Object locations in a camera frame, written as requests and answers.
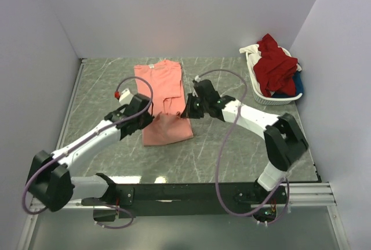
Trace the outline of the salmon pink t-shirt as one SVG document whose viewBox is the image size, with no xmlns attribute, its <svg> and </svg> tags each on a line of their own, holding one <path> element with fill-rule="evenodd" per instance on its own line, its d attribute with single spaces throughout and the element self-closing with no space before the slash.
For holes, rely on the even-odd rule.
<svg viewBox="0 0 371 250">
<path fill-rule="evenodd" d="M 164 146 L 193 138 L 190 120 L 180 115 L 186 107 L 181 65 L 171 60 L 134 66 L 134 75 L 153 89 L 154 120 L 143 130 L 144 146 Z"/>
</svg>

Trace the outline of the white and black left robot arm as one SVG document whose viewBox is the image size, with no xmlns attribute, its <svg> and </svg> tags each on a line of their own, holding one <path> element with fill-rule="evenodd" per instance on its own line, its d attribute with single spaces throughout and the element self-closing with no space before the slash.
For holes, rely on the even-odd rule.
<svg viewBox="0 0 371 250">
<path fill-rule="evenodd" d="M 147 96 L 129 95 L 124 105 L 108 113 L 76 141 L 52 153 L 38 152 L 31 163 L 26 191 L 52 212 L 77 199 L 94 198 L 104 205 L 115 203 L 120 196 L 112 179 L 103 173 L 84 179 L 76 177 L 76 173 L 106 147 L 152 123 L 150 105 Z"/>
</svg>

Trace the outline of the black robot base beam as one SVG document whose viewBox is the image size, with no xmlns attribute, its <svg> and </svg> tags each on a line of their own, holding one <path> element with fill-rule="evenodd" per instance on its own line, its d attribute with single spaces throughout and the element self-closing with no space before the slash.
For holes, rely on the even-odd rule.
<svg viewBox="0 0 371 250">
<path fill-rule="evenodd" d="M 247 213 L 269 195 L 256 182 L 219 183 L 224 204 L 235 213 Z M 221 215 L 213 183 L 118 184 L 116 195 L 104 202 L 139 216 Z"/>
</svg>

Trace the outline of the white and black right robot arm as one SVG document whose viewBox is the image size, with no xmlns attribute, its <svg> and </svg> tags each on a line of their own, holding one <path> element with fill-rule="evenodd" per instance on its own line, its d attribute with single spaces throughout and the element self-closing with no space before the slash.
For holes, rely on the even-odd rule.
<svg viewBox="0 0 371 250">
<path fill-rule="evenodd" d="M 296 119 L 288 113 L 265 113 L 229 95 L 220 96 L 208 79 L 195 79 L 193 84 L 194 90 L 188 94 L 182 118 L 201 119 L 209 114 L 212 118 L 231 123 L 233 128 L 240 126 L 264 140 L 268 163 L 247 197 L 256 203 L 269 202 L 275 195 L 274 189 L 308 150 L 308 142 Z"/>
</svg>

